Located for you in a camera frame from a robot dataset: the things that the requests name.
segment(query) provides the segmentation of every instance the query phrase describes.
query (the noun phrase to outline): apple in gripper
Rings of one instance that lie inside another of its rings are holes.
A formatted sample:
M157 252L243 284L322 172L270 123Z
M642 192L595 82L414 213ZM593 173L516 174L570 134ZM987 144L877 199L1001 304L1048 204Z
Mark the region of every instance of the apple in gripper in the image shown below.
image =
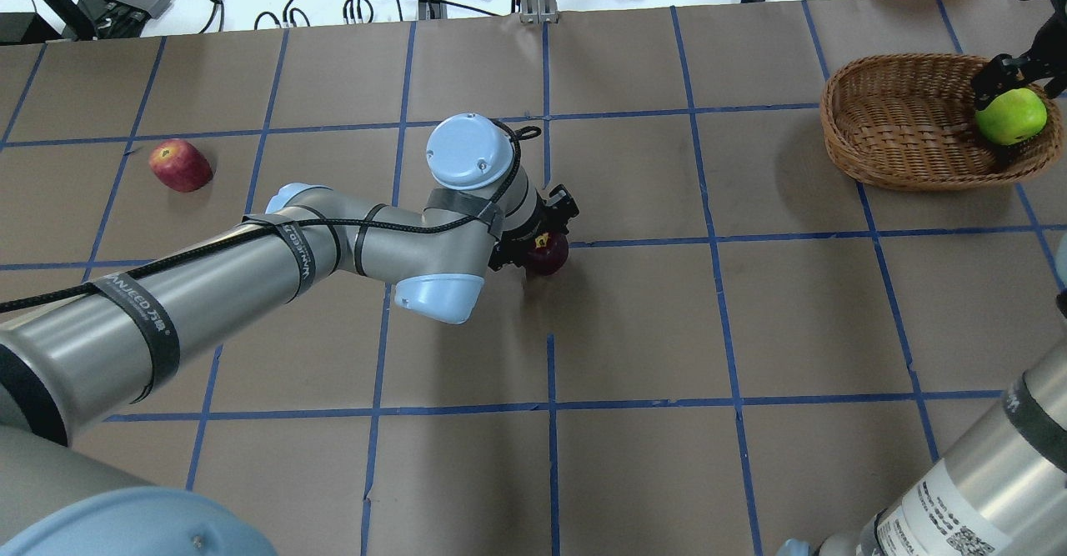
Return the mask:
M526 252L523 266L534 274L547 276L563 266L568 253L570 244L564 234L545 232L534 239L534 245Z
M196 191L212 176L211 164L190 142L168 139L148 156L148 166L156 177L177 192Z

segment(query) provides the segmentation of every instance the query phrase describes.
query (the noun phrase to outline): wicker basket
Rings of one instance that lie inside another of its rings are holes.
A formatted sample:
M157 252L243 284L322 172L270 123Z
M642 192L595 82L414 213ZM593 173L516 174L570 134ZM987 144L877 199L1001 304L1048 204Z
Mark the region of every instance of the wicker basket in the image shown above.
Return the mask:
M1049 123L1033 139L996 146L974 123L970 79L987 59L902 54L858 59L823 90L819 111L830 160L849 177L903 191L1014 184L1063 152L1060 108L1031 85Z

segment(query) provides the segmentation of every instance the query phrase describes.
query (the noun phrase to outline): qr code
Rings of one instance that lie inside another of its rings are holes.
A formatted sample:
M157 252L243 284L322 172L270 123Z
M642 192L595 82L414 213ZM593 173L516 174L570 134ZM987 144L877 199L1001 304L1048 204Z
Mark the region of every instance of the qr code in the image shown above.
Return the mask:
M947 542L959 552L960 556L989 556L997 551L967 527L960 527L958 531L952 534Z

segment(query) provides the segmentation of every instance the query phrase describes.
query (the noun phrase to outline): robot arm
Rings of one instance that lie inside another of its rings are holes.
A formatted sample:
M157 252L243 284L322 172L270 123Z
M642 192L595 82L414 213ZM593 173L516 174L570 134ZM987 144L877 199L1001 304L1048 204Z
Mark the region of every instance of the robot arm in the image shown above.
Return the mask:
M1067 89L1067 0L1051 0L1054 13L1037 31L1033 46L1019 58L996 55L971 80L975 109L984 109L1009 90L1050 78L1045 93L1056 97Z
M519 162L534 131L451 116L427 146L443 187L421 213L286 185L267 215L0 325L0 425L67 445L338 270L395 284L402 308L464 322L491 259L522 266L542 234L566 249L573 200L560 185L546 203Z

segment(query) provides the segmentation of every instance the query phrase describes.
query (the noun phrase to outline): black velcro strap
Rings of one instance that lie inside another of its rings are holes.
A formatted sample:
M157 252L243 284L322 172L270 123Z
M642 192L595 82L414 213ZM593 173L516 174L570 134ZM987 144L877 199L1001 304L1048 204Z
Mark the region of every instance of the black velcro strap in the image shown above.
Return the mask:
M0 346L0 385L18 404L34 435L67 445L66 426L51 394L37 374L4 346Z
M181 355L178 331L174 329L174 322L163 305L130 275L111 273L98 280L92 280L91 283L100 290L103 297L128 314L133 324L137 324L138 331L144 336L144 343L148 346L148 356L152 359L152 380L145 385L141 396L130 402L137 403L148 397L153 388L161 386L178 371Z
M371 207L370 211L367 211L366 217L363 218L364 221L373 221L375 217L378 216L379 211L385 207L384 204L379 204ZM360 276L366 276L366 271L363 270L363 244L367 241L367 229L369 226L360 226L360 232L355 236L355 245L352 248L352 259L355 263L355 272Z
M1004 414L1037 454L1067 473L1067 431L1037 403L1022 375L1002 398Z
M293 219L282 215L245 215L243 222L273 226L277 237L282 238L286 245L289 245L293 258L297 259L297 270L300 273L300 285L297 287L297 293L289 301L292 302L301 293L310 289L312 284L315 283L315 253L312 252L312 245L307 243L304 229L301 229L300 225L293 222Z

